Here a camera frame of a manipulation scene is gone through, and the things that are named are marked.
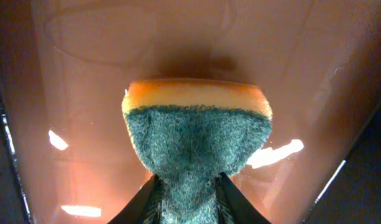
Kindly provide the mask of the green and yellow sponge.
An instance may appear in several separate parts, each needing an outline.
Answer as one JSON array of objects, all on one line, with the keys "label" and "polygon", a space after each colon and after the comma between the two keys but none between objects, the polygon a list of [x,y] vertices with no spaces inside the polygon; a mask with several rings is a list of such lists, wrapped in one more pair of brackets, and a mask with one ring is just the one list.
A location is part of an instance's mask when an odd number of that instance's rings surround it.
[{"label": "green and yellow sponge", "polygon": [[272,132],[258,87],[218,80],[134,81],[122,114],[137,157],[162,180],[160,223],[218,223],[215,178],[232,180]]}]

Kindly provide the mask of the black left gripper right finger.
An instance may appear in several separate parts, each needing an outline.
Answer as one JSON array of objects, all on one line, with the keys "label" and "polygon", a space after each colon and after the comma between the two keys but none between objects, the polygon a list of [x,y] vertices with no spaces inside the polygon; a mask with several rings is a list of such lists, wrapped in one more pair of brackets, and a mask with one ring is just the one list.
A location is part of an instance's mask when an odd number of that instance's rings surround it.
[{"label": "black left gripper right finger", "polygon": [[270,224],[224,172],[215,181],[219,224]]}]

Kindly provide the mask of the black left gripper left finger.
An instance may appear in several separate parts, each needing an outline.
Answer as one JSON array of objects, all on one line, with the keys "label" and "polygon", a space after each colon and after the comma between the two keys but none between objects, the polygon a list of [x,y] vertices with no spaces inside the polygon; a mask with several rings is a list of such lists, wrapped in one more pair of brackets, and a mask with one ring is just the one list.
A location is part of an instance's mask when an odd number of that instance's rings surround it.
[{"label": "black left gripper left finger", "polygon": [[160,224],[162,180],[153,175],[108,224]]}]

